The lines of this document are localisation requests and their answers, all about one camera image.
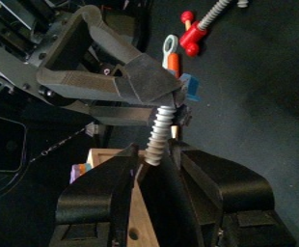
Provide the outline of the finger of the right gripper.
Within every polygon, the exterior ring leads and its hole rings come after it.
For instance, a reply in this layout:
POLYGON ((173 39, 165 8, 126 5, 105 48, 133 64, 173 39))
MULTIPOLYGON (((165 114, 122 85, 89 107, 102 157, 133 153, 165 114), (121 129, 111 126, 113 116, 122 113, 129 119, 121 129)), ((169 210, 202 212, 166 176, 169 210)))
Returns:
POLYGON ((123 63, 123 75, 114 76, 119 96, 137 103, 182 103, 183 83, 107 26, 101 9, 89 5, 75 14, 86 21, 90 35, 99 47, 123 63))
POLYGON ((130 104, 173 106, 173 93, 155 93, 150 89, 135 89, 123 76, 109 76, 79 70, 39 69, 38 82, 66 98, 123 101, 130 104))

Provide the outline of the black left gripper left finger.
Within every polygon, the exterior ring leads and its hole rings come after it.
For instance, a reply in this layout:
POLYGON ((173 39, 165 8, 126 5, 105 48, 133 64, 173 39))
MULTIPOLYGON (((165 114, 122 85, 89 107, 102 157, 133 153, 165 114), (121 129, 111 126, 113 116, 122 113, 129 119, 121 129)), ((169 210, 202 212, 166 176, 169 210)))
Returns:
POLYGON ((137 166, 131 144, 67 186, 50 247, 127 247, 137 166))

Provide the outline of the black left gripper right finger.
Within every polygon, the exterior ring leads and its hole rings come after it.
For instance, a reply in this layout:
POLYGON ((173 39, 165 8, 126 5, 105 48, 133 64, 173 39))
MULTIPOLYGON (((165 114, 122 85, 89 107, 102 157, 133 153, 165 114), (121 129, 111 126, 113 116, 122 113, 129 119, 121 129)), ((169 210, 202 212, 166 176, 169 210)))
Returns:
POLYGON ((245 165, 169 141, 199 247, 297 247, 270 182, 245 165))

